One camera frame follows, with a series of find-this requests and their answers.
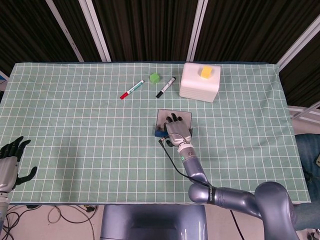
humanoid robot hand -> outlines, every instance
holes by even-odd
[[[18,164],[25,147],[31,142],[27,140],[20,143],[23,138],[21,136],[0,149],[0,193],[10,193],[17,185],[30,181],[36,175],[37,167],[35,166],[29,175],[18,176]]]
[[[168,132],[170,141],[166,143],[170,146],[179,147],[181,144],[189,144],[192,139],[192,132],[188,128],[186,122],[180,116],[172,113],[172,117],[167,117],[164,129]]]

black curtain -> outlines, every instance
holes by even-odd
[[[194,60],[275,64],[318,15],[318,0],[209,0]]]
[[[280,79],[288,105],[320,101],[320,32],[284,67]]]
[[[78,62],[44,0],[0,1],[0,69],[19,62]]]
[[[77,0],[53,0],[85,62],[101,62],[95,41]]]
[[[112,61],[185,61],[198,0],[94,0]]]

yellow sponge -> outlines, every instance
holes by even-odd
[[[210,78],[212,68],[210,66],[204,66],[201,72],[201,77],[208,79]]]

red marker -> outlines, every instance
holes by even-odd
[[[126,91],[124,94],[121,95],[120,99],[124,99],[126,96],[131,94],[134,90],[136,90],[138,87],[140,87],[142,84],[144,84],[145,81],[141,80],[136,85],[134,85],[132,88],[130,88],[128,91]]]

metal frame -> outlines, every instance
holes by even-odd
[[[99,52],[100,58],[103,62],[111,62],[109,50],[102,33],[99,20],[92,0],[78,0],[81,6],[86,23],[90,29],[95,46]]]
[[[311,123],[320,124],[320,110],[318,109],[308,110],[307,108],[302,106],[288,106],[288,110],[291,112],[296,112],[290,115],[291,119],[295,115],[297,116],[298,114],[302,114],[301,116],[298,117],[298,119],[295,119],[295,120],[305,120]]]
[[[295,41],[289,50],[278,61],[280,71],[307,45],[320,31],[320,15],[311,23],[304,33]]]
[[[52,14],[54,15],[56,21],[58,22],[60,28],[62,29],[66,39],[68,40],[68,42],[70,43],[76,57],[78,58],[79,62],[84,62],[84,59],[83,57],[81,56],[81,53],[79,52],[73,38],[71,37],[68,29],[67,29],[67,26],[65,25],[58,9],[56,8],[56,5],[54,4],[54,1],[53,0],[45,0],[46,1],[46,4],[48,4]]]
[[[191,32],[191,38],[189,43],[189,49],[186,57],[187,62],[193,62],[198,45],[199,35],[202,27],[202,22],[206,13],[208,0],[198,0],[198,4],[195,11],[194,22]]]
[[[297,118],[301,118],[303,115],[310,113],[312,110],[317,109],[318,107],[320,107],[320,101],[316,102],[315,104],[313,104],[311,107],[306,108],[305,110],[303,110],[302,112],[297,112],[296,114],[294,114],[292,116],[292,120],[297,119]]]
[[[3,77],[7,81],[9,80],[9,77],[6,74],[4,74],[4,72],[1,70],[0,70],[0,76]]]

